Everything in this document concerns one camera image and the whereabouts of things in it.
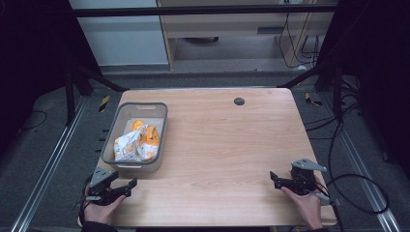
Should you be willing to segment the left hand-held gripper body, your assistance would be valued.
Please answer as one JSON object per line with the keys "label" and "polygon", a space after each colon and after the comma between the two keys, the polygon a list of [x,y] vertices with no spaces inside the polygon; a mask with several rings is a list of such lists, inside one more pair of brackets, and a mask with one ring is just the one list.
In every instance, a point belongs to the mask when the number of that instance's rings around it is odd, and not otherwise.
{"label": "left hand-held gripper body", "polygon": [[106,206],[114,202],[120,196],[113,194],[111,183],[118,177],[118,171],[109,171],[97,167],[86,190],[86,199],[100,206]]}

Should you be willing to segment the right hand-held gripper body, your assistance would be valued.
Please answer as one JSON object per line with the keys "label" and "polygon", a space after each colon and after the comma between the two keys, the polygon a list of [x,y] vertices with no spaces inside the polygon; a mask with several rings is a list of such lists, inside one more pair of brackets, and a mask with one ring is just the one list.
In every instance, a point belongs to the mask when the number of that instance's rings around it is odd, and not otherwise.
{"label": "right hand-held gripper body", "polygon": [[310,159],[298,159],[291,162],[291,190],[298,195],[306,195],[316,190],[314,171],[326,172],[327,168]]}

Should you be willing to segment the grey plastic basket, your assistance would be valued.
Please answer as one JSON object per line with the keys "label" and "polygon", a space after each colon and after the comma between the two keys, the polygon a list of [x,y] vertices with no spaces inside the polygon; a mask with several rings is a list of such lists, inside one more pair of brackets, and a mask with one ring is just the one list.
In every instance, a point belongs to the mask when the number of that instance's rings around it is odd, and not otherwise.
{"label": "grey plastic basket", "polygon": [[[101,159],[120,171],[155,172],[161,166],[161,150],[167,124],[167,106],[162,102],[126,102],[121,104],[113,119],[107,139],[103,145]],[[158,155],[146,162],[115,161],[114,140],[132,130],[132,123],[136,120],[153,125],[161,137]]]}

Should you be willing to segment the orange and white bag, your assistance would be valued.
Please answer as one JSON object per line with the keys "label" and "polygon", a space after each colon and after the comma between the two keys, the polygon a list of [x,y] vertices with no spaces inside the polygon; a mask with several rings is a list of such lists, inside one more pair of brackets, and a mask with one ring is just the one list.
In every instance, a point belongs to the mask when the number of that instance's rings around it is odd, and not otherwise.
{"label": "orange and white bag", "polygon": [[114,140],[115,161],[146,162],[153,160],[160,148],[161,137],[157,128],[136,120],[132,130]]}

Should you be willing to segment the person's right hand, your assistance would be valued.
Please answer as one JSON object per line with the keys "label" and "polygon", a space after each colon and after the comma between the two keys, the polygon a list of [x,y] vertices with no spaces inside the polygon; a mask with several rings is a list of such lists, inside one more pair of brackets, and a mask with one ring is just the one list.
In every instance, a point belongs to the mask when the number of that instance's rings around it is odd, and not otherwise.
{"label": "person's right hand", "polygon": [[324,228],[321,220],[320,199],[314,193],[298,195],[286,187],[282,187],[280,190],[294,202],[300,216],[310,231]]}

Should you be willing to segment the person's left hand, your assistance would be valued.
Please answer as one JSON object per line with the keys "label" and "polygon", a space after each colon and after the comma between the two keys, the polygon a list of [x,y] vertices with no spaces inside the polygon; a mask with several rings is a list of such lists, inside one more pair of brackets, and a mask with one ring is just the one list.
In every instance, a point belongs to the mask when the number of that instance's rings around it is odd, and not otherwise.
{"label": "person's left hand", "polygon": [[83,206],[83,222],[91,221],[110,224],[113,214],[125,199],[126,196],[121,195],[114,202],[106,206],[100,206],[93,202],[85,201]]}

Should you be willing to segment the yellow and black tape strip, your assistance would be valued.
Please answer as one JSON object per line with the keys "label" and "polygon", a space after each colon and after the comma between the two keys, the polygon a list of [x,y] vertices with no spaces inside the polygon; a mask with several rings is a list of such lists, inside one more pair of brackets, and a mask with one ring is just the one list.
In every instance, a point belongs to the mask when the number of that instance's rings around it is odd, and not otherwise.
{"label": "yellow and black tape strip", "polygon": [[317,93],[305,93],[305,101],[316,106],[322,105],[322,101]]}
{"label": "yellow and black tape strip", "polygon": [[101,104],[100,104],[99,109],[98,109],[99,112],[104,112],[109,100],[110,100],[110,96],[104,96],[102,98]]}

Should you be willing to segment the black metal stand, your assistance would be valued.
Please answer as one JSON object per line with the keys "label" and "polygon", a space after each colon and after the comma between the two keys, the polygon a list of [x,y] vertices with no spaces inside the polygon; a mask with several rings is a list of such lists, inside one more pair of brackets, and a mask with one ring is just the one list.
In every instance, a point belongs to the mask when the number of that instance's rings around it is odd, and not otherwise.
{"label": "black metal stand", "polygon": [[318,75],[315,83],[315,89],[319,92],[326,90],[330,84],[333,84],[333,112],[338,121],[342,120],[341,109],[341,83],[342,73],[339,64],[331,64],[330,62],[323,62],[316,65],[314,68],[303,72],[296,78],[278,85],[278,88],[291,89],[298,83],[303,82],[313,75]]}
{"label": "black metal stand", "polygon": [[114,82],[111,82],[103,77],[101,73],[91,71],[77,62],[69,65],[65,72],[65,90],[66,90],[66,106],[67,106],[67,123],[70,125],[75,116],[75,102],[73,87],[76,87],[81,96],[90,96],[93,93],[93,88],[89,79],[96,80],[100,84],[108,87],[116,92],[125,92],[127,88],[121,87]]}

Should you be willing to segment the dark curtain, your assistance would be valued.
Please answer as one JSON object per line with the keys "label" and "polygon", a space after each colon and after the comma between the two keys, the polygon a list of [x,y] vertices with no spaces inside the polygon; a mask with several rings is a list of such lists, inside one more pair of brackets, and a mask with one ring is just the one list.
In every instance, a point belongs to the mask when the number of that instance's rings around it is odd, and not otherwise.
{"label": "dark curtain", "polygon": [[410,0],[338,0],[321,58],[344,39],[344,74],[359,79],[359,101],[388,157],[410,179]]}
{"label": "dark curtain", "polygon": [[100,67],[70,0],[0,0],[0,159],[41,95],[65,85],[72,62]]}

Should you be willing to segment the white cabinet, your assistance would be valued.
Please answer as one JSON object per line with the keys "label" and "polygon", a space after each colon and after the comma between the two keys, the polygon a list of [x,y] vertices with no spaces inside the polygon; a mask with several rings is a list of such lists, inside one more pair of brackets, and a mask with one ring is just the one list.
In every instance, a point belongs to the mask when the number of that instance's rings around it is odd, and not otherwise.
{"label": "white cabinet", "polygon": [[[151,8],[156,0],[69,0],[74,10]],[[167,65],[161,21],[151,16],[80,17],[101,67]]]}

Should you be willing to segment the aluminium floor rail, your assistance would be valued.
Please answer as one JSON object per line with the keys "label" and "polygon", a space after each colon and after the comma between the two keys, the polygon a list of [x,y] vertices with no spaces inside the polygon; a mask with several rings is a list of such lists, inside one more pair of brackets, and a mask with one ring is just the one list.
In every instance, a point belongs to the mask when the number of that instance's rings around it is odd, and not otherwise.
{"label": "aluminium floor rail", "polygon": [[375,184],[370,183],[367,178],[372,179],[371,174],[366,168],[363,160],[360,158],[359,153],[351,139],[351,136],[346,129],[343,129],[339,123],[335,123],[338,127],[341,144],[343,145],[346,155],[350,160],[355,173],[366,177],[365,180],[361,179],[362,188],[366,194],[366,197],[371,205],[373,211],[380,211],[377,218],[385,232],[402,232],[398,222],[395,219],[394,214],[388,206],[386,198],[382,194],[382,190]]}
{"label": "aluminium floor rail", "polygon": [[74,116],[69,124],[64,127],[64,130],[53,149],[53,152],[48,159],[42,174],[35,184],[28,200],[20,211],[18,217],[13,223],[10,232],[26,232],[34,214],[37,212],[40,203],[44,198],[44,194],[49,186],[49,183],[63,157],[73,133],[78,125],[79,120],[84,112],[84,107],[88,102],[88,97],[80,97],[78,104],[74,109]]}

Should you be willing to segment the black horizontal frame bar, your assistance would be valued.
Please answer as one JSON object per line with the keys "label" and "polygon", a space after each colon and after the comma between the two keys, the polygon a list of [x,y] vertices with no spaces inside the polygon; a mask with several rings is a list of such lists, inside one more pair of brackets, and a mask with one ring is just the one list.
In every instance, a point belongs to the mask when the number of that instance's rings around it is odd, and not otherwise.
{"label": "black horizontal frame bar", "polygon": [[328,13],[338,10],[338,4],[310,5],[249,5],[249,6],[191,6],[159,8],[79,9],[67,15],[75,17],[151,16],[151,15],[237,15],[281,13]]}

